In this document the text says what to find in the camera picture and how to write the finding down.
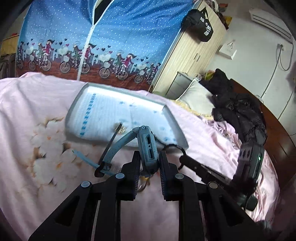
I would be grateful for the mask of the blue kids smartwatch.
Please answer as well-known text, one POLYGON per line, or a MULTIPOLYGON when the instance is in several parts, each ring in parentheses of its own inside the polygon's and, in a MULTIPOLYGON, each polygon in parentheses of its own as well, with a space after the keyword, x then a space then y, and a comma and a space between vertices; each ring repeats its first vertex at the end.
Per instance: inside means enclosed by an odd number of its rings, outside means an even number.
MULTIPOLYGON (((154 173, 156 173, 156 171, 159 168, 159 154, 157 150, 155 137, 149 126, 138 126, 136 128, 133 128, 123 137, 121 137, 116 143, 112 143, 110 149, 108 150, 103 160, 104 168, 102 170, 102 173, 104 173, 104 175, 113 175, 113 173, 110 171, 112 159, 121 148, 123 148, 125 145, 127 145, 134 139, 137 139, 138 151, 140 154, 140 162, 142 164, 142 171, 140 174, 145 177, 150 177, 154 173)), ((98 163, 91 161, 81 152, 77 150, 73 150, 72 152, 75 156, 79 157, 82 161, 86 162, 94 169, 99 167, 98 163)))

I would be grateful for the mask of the gold jewelry cluster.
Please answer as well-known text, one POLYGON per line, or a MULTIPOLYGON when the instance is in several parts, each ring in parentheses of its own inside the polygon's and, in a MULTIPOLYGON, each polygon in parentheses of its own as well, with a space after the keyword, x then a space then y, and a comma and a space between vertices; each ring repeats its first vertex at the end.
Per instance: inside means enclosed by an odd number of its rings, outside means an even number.
POLYGON ((122 123, 117 123, 114 129, 116 134, 121 135, 126 131, 126 126, 124 126, 122 123))

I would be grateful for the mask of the pink crumpled blanket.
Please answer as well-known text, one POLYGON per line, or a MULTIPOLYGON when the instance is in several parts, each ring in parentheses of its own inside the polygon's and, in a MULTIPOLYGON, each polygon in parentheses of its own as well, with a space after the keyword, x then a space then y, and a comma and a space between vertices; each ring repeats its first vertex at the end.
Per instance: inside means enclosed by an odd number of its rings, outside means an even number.
POLYGON ((215 121, 213 118, 200 116, 200 119, 207 125, 218 131, 224 138, 230 141, 234 149, 239 149, 242 145, 235 128, 226 121, 215 121))

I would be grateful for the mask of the wooden headboard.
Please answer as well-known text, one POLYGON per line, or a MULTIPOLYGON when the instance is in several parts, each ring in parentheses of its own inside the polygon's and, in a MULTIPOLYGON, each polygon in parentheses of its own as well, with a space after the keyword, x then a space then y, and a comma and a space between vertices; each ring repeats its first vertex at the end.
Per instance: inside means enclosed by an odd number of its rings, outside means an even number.
POLYGON ((248 94, 258 105, 265 119, 267 139, 264 145, 283 189, 295 175, 295 144, 271 111, 245 87, 230 79, 235 93, 248 94))

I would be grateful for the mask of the pink bed sheet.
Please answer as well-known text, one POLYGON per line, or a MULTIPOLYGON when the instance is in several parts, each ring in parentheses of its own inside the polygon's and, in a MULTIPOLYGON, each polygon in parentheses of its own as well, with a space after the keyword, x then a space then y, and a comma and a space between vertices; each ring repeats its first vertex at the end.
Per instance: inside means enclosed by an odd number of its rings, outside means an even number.
MULTIPOLYGON (((72 150, 95 161, 105 145, 72 143, 64 135, 65 116, 84 85, 41 73, 1 80, 1 210, 21 240, 28 240, 82 181, 99 181, 72 150)), ((137 92, 167 105, 190 157, 232 178, 239 149, 173 101, 137 92)), ((255 196, 257 207, 247 214, 255 222, 272 222, 280 188, 267 152, 255 196)), ((121 240, 178 240, 178 203, 163 200, 159 172, 135 201, 122 202, 121 240)))

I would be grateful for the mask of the black jacket pile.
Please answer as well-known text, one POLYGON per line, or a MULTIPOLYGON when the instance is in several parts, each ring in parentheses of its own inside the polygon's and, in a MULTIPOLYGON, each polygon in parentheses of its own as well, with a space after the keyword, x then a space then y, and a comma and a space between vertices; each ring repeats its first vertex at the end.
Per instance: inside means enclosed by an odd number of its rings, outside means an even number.
POLYGON ((249 93, 237 92, 234 80, 227 78, 220 69, 216 69, 210 79, 202 78, 199 83, 212 94, 215 121, 226 121, 232 125, 242 143, 253 141, 265 144, 266 122, 259 99, 249 93))

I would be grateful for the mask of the white pillow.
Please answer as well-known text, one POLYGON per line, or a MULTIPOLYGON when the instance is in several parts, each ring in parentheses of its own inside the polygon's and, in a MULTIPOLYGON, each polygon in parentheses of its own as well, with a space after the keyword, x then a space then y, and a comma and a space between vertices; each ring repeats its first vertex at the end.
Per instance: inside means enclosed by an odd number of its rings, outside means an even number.
POLYGON ((185 104, 185 106, 199 114, 212 115, 212 109, 214 108, 212 93, 196 80, 190 83, 177 101, 185 104))

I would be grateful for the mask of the grey shallow cardboard tray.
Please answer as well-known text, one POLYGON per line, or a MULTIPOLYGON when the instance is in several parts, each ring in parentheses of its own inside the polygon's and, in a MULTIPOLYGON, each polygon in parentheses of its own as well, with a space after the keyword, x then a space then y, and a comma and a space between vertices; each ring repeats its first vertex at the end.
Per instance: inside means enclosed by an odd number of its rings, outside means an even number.
POLYGON ((162 144, 188 149, 188 142, 166 104, 137 91, 87 83, 74 99, 65 120, 68 139, 75 142, 103 144, 110 141, 122 124, 123 135, 138 126, 149 126, 162 144))

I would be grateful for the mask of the grey bedside drawer cabinet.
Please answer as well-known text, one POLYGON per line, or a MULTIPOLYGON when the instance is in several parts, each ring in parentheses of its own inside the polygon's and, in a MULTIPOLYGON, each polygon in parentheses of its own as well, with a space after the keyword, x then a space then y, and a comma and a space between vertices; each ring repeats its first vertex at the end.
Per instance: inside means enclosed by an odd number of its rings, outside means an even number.
POLYGON ((193 77, 187 75, 183 72, 178 72, 173 80, 173 83, 170 85, 168 92, 165 95, 165 98, 176 100, 178 99, 184 91, 189 87, 193 77))

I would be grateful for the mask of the white paper gift bag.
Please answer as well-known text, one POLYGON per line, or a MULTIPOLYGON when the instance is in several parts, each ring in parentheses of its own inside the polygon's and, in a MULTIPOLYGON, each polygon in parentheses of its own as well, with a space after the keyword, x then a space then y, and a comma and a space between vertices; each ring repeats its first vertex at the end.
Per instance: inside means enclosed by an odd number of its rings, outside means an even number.
POLYGON ((235 40, 223 44, 218 53, 225 58, 233 60, 237 53, 237 49, 235 48, 235 40))

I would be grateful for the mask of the light wooden wardrobe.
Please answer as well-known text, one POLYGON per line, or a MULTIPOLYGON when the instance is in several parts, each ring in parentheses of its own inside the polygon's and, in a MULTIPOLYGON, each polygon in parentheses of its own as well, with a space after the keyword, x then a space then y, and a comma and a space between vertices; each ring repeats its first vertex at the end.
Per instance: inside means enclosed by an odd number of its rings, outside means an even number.
POLYGON ((191 76, 204 72, 220 47, 226 29, 217 14, 205 1, 197 1, 193 8, 206 8, 214 30, 211 39, 201 42, 191 28, 180 30, 149 88, 150 93, 165 96, 179 72, 191 76))

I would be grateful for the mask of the white air conditioner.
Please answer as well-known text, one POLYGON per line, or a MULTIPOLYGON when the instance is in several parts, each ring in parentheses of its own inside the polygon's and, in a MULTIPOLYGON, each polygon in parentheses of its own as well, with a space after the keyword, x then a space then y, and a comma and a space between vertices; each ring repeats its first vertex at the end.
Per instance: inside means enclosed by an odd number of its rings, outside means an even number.
POLYGON ((249 13, 252 21, 269 28, 283 37, 283 39, 293 43, 293 35, 282 19, 269 12, 257 8, 250 8, 249 13))

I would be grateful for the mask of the black duffel bag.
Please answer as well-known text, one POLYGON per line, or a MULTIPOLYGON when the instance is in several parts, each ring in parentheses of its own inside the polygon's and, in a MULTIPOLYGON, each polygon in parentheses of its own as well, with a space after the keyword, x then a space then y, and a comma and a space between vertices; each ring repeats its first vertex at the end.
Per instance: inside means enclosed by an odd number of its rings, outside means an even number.
POLYGON ((181 28, 184 30, 187 28, 193 29, 198 40, 201 42, 208 42, 214 33, 206 7, 201 11, 191 9, 183 18, 181 28))

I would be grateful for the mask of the blue fabric wardrobe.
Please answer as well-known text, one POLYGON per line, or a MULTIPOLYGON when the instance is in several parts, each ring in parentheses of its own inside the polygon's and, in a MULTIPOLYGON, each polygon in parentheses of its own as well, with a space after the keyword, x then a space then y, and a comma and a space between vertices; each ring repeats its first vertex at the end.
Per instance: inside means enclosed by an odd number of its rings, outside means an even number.
POLYGON ((192 1, 33 1, 16 52, 16 75, 148 90, 192 1))

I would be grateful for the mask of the dark backpack on floor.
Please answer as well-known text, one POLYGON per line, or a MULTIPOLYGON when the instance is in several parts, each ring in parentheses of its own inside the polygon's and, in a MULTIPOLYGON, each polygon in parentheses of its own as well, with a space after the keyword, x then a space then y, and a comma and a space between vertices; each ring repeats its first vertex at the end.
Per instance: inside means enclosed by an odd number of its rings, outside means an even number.
POLYGON ((0 58, 0 79, 14 78, 16 75, 15 71, 15 60, 16 54, 2 55, 0 58))

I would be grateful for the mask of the clutter atop wooden wardrobe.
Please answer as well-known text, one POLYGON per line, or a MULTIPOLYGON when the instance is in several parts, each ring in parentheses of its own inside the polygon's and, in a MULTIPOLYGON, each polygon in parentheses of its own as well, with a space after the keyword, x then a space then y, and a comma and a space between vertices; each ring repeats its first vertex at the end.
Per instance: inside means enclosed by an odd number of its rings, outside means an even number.
POLYGON ((204 2, 210 6, 210 8, 216 13, 216 15, 219 17, 220 21, 222 22, 222 24, 224 25, 225 29, 228 30, 229 29, 229 25, 232 21, 232 17, 231 16, 226 16, 224 15, 227 8, 228 8, 228 4, 224 4, 224 3, 218 3, 215 0, 204 0, 204 2))

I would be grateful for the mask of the yellow wooden box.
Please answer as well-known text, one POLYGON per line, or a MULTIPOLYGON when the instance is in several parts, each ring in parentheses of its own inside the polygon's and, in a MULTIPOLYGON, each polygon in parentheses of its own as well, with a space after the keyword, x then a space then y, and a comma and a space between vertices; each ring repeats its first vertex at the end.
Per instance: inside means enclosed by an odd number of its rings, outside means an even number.
POLYGON ((1 42, 1 56, 16 53, 19 35, 10 36, 1 42))

